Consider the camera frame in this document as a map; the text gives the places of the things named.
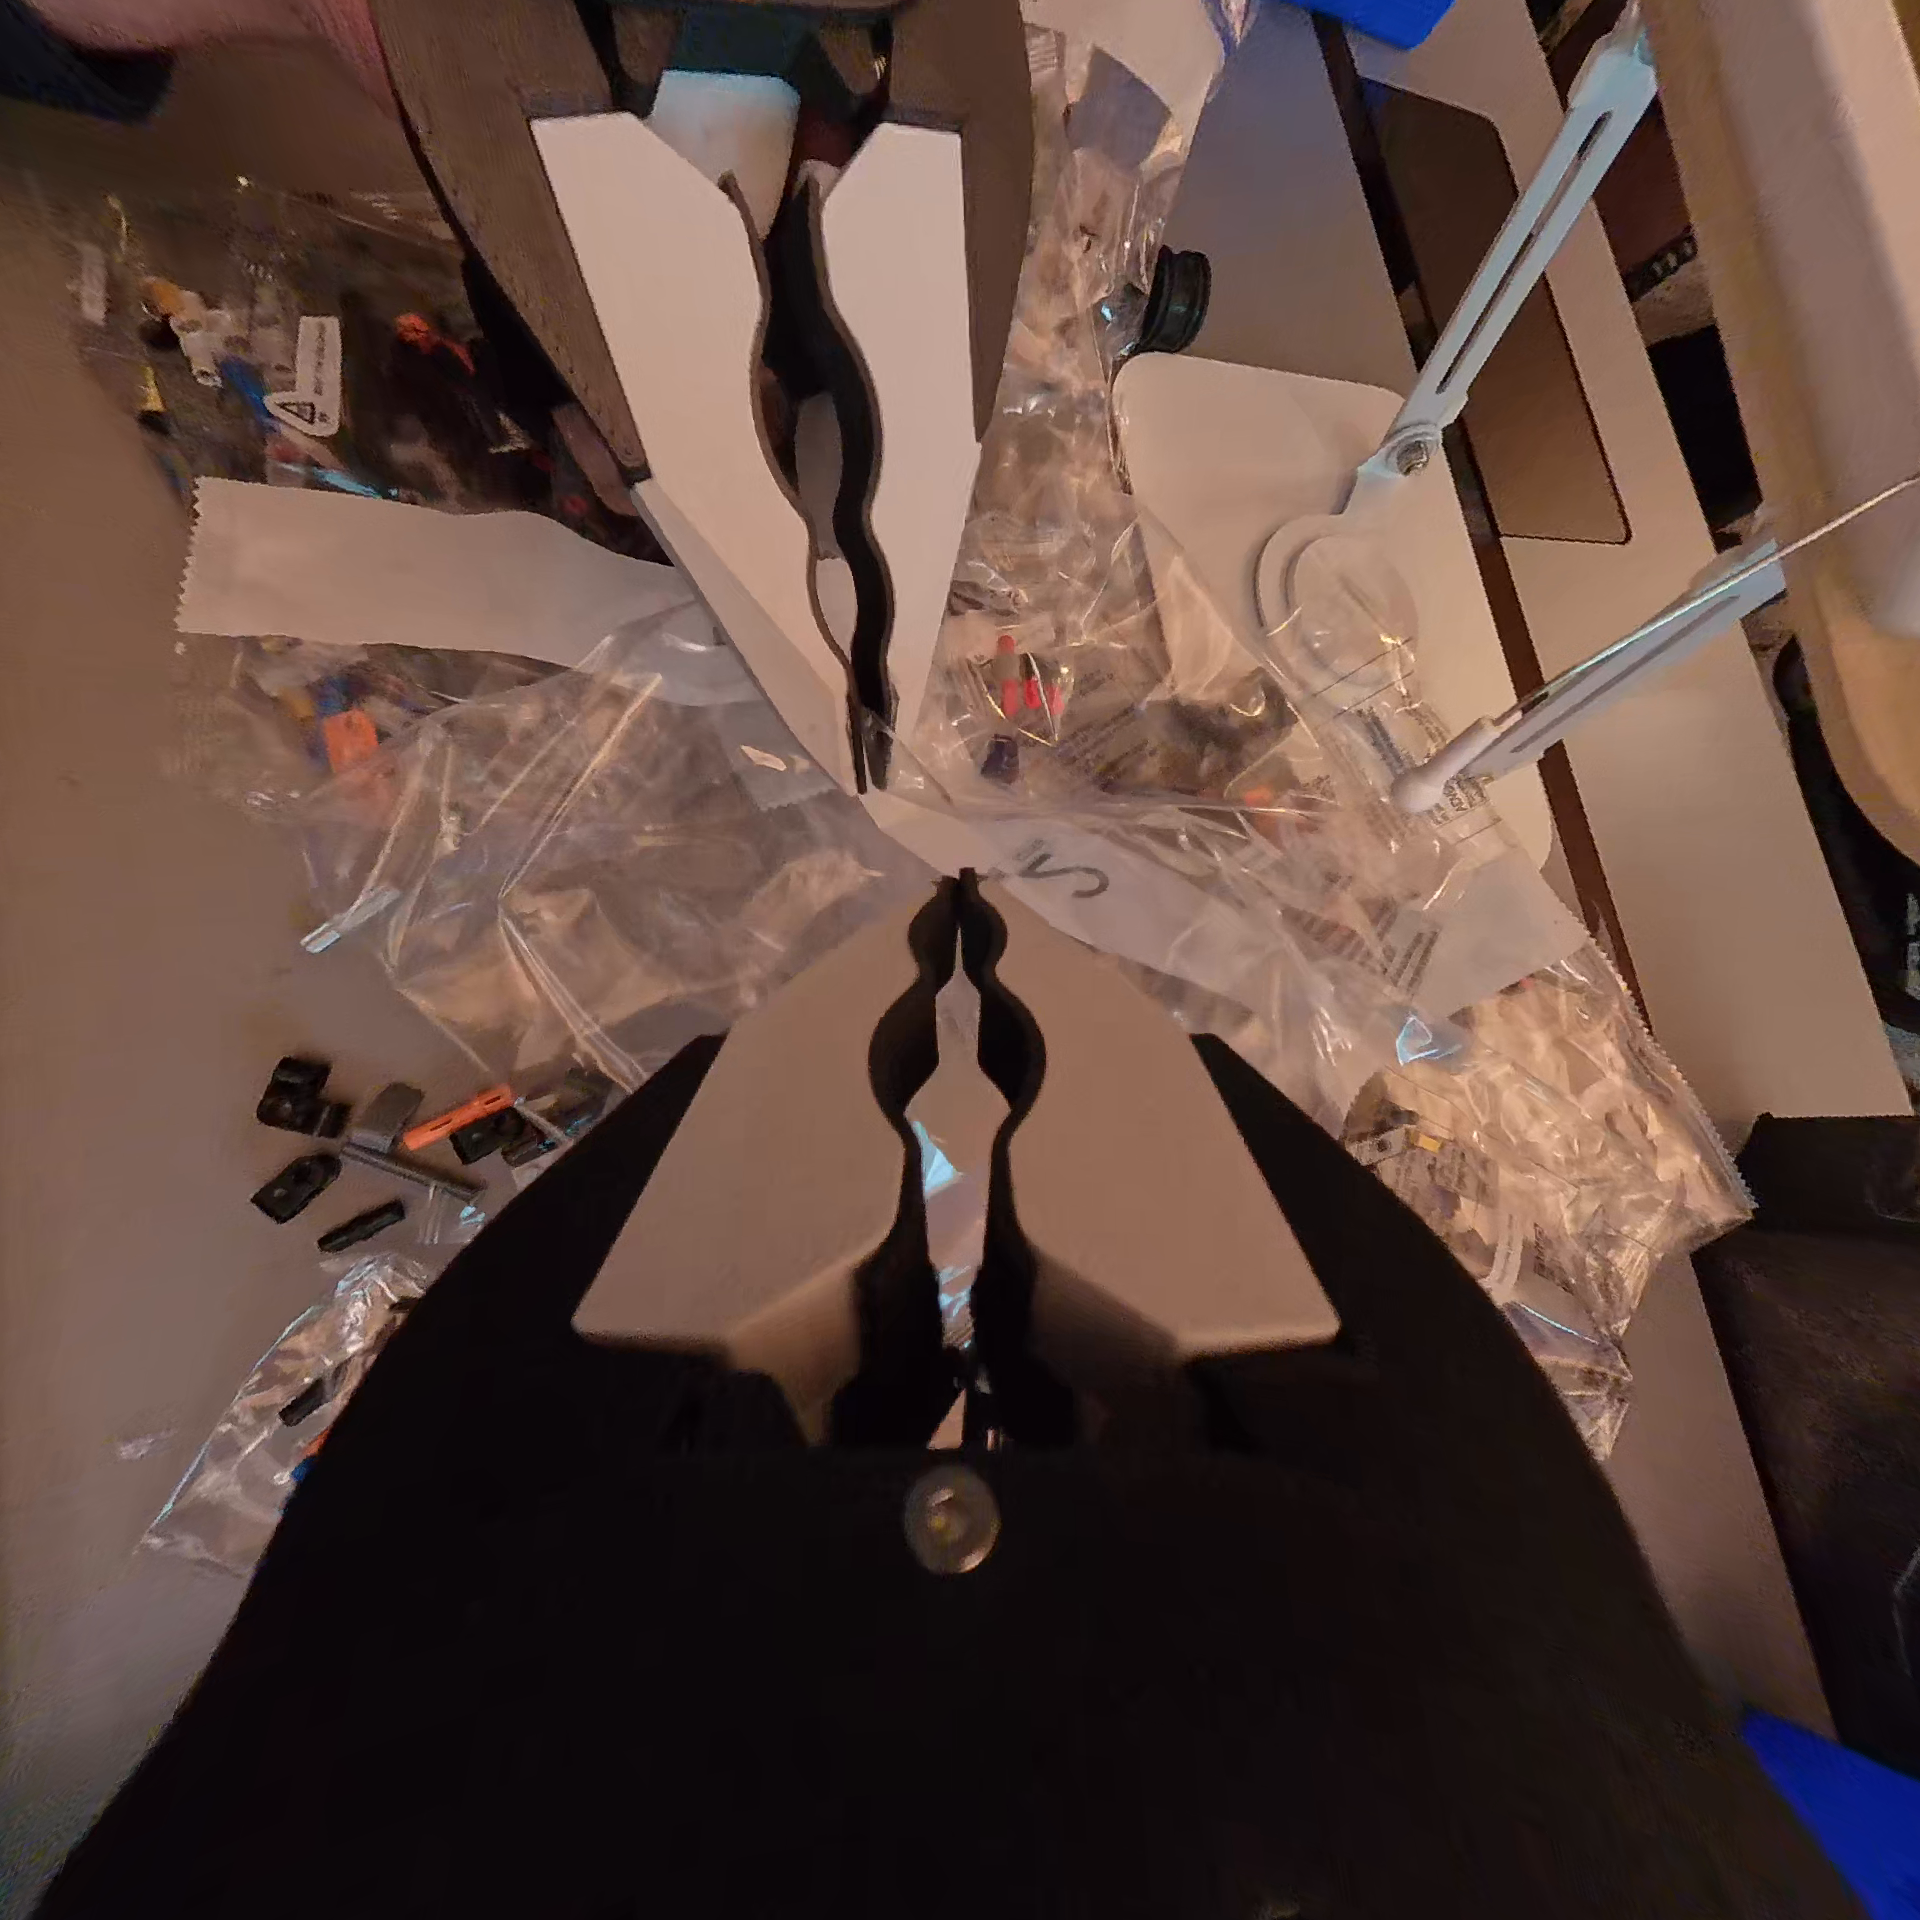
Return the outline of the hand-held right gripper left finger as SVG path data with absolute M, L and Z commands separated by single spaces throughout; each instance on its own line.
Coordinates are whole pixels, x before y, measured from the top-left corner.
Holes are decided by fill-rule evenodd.
M 571 1326 L 768 1375 L 809 1438 L 927 1445 L 961 1397 L 910 1106 L 962 884 L 861 931 L 721 1043 Z

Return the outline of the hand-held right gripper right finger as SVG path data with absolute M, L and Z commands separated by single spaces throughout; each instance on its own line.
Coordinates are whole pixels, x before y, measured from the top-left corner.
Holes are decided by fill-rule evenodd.
M 966 875 L 977 1060 L 1007 1115 L 973 1289 L 1014 1445 L 1157 1402 L 1205 1359 L 1326 1349 L 1341 1318 L 1193 1035 L 1114 961 Z

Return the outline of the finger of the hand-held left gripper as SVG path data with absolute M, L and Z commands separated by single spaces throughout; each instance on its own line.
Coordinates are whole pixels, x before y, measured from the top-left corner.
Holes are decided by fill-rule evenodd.
M 849 164 L 801 167 L 774 290 L 803 387 L 807 587 L 877 793 L 919 718 L 978 467 L 962 138 L 887 118 Z
M 630 113 L 544 116 L 530 131 L 639 431 L 641 516 L 803 749 L 849 793 L 881 793 L 897 726 L 897 591 L 873 530 L 881 423 L 869 372 L 829 301 L 822 195 L 807 196 L 801 300 L 817 346 L 845 353 L 850 375 L 832 398 L 834 545 L 856 615 L 846 637 L 822 597 L 803 495 L 762 415 L 774 289 L 736 181 L 712 181 Z

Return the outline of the clear bag tall white label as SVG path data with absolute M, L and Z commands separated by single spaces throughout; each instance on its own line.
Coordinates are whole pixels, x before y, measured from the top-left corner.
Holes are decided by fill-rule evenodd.
M 1562 966 L 1589 931 L 1525 854 L 1495 854 L 1449 881 L 1438 903 L 1368 897 L 1285 903 L 1246 863 L 1184 873 L 1117 833 L 1031 814 L 975 819 L 993 873 L 1078 942 L 1193 987 L 1251 1003 L 1261 964 L 1295 948 L 1429 1019 Z

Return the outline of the numbered clear plastic bag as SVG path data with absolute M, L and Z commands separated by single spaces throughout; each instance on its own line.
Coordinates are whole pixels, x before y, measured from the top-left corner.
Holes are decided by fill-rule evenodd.
M 83 187 L 75 347 L 162 484 L 197 637 L 585 668 L 663 705 L 760 690 L 645 527 L 522 396 L 426 195 Z

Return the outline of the scattered loose lego pieces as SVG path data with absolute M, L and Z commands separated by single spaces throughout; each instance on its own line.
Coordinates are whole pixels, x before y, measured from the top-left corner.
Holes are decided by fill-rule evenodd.
M 528 1090 L 491 1084 L 440 1109 L 408 1081 L 353 1101 L 335 1093 L 330 1062 L 289 1053 L 256 1094 L 255 1117 L 302 1148 L 247 1203 L 281 1228 L 353 1169 L 385 1182 L 385 1197 L 325 1228 L 325 1258 L 397 1235 L 415 1210 L 435 1228 L 475 1226 L 490 1212 L 490 1178 L 526 1186 L 610 1113 L 615 1094 L 614 1078 L 574 1066 Z

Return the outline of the person's left hand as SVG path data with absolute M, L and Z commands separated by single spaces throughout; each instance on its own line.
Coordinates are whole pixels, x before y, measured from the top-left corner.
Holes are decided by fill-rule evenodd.
M 391 99 L 366 2 L 30 2 L 29 12 L 88 55 L 159 57 L 225 41 L 314 41 L 366 91 Z

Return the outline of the black round object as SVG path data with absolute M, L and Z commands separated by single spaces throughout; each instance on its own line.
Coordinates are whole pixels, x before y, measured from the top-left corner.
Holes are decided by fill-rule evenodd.
M 1186 353 L 1209 316 L 1211 260 L 1200 249 L 1161 246 L 1146 290 L 1133 356 Z

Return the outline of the small zip bag colourful parts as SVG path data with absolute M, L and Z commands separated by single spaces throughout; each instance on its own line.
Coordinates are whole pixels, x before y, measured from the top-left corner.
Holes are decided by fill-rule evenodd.
M 234 1578 L 255 1570 L 337 1418 L 440 1278 L 417 1254 L 338 1254 L 325 1289 L 256 1359 L 139 1549 Z

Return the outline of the white tapered rod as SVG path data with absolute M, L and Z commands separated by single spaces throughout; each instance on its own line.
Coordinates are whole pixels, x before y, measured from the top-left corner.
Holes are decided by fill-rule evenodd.
M 1547 274 L 1657 90 L 1641 7 L 1623 4 L 1617 26 L 1577 69 L 1563 123 L 1547 155 L 1506 213 L 1438 333 L 1413 393 L 1370 460 L 1355 468 L 1345 515 L 1375 515 L 1377 500 L 1400 494 L 1438 461 L 1445 434 L 1465 411 L 1477 375 Z

